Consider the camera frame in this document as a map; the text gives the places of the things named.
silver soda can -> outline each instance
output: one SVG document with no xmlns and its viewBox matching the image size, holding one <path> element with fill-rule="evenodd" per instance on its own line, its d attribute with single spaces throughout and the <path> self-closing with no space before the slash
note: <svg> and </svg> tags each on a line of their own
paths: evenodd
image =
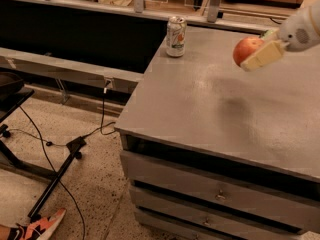
<svg viewBox="0 0 320 240">
<path fill-rule="evenodd" d="M 167 25 L 167 54 L 172 57 L 180 57 L 185 51 L 185 34 L 187 21 L 180 16 L 169 18 Z"/>
</svg>

red apple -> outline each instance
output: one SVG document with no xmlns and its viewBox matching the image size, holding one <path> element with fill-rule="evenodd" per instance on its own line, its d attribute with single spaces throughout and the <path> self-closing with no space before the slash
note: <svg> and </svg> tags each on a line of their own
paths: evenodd
<svg viewBox="0 0 320 240">
<path fill-rule="evenodd" d="M 233 60 L 240 67 L 240 64 L 254 53 L 264 41 L 257 36 L 248 36 L 242 39 L 233 50 Z"/>
</svg>

gray tabletop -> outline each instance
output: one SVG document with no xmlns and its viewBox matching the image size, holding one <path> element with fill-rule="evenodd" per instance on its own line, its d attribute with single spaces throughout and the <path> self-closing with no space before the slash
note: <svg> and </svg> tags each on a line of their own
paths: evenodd
<svg viewBox="0 0 320 240">
<path fill-rule="evenodd" d="M 320 46 L 247 73 L 245 36 L 188 27 L 180 58 L 163 43 L 116 129 L 320 182 Z"/>
</svg>

concrete floor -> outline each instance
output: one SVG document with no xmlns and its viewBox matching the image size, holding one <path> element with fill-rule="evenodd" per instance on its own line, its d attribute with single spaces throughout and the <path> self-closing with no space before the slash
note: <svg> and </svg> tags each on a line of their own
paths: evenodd
<svg viewBox="0 0 320 240">
<path fill-rule="evenodd" d="M 101 100 L 71 96 L 61 105 L 59 91 L 32 86 L 35 94 L 22 107 L 34 120 L 45 140 L 66 144 L 85 135 L 101 122 Z M 117 117 L 107 114 L 105 123 Z M 50 168 L 39 140 L 13 129 L 37 135 L 35 128 L 20 109 L 7 120 L 12 136 L 1 140 L 17 157 Z M 104 132 L 112 131 L 112 126 Z M 74 196 L 85 220 L 86 240 L 183 240 L 163 231 L 142 226 L 134 219 L 134 206 L 128 194 L 128 180 L 124 177 L 119 159 L 121 143 L 118 133 L 103 136 L 99 132 L 86 139 L 81 149 L 83 158 L 74 160 L 62 178 L 63 184 Z M 59 168 L 69 152 L 66 147 L 46 147 L 49 159 Z M 26 224 L 29 211 L 46 187 L 45 182 L 32 180 L 5 170 L 0 170 L 0 224 L 15 226 Z M 40 214 L 47 216 L 59 207 L 67 214 L 51 239 L 82 239 L 83 224 L 74 202 L 58 185 Z M 307 233 L 305 240 L 319 240 L 320 236 Z"/>
</svg>

orange sneaker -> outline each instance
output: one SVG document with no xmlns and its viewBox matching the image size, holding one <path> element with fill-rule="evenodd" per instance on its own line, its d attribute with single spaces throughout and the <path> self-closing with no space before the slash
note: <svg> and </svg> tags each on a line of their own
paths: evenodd
<svg viewBox="0 0 320 240">
<path fill-rule="evenodd" d="M 64 215 L 66 214 L 66 209 L 59 209 L 51 217 L 44 217 L 31 223 L 28 227 L 21 227 L 23 231 L 22 237 L 19 240 L 48 240 L 50 239 L 53 232 L 59 226 Z"/>
</svg>

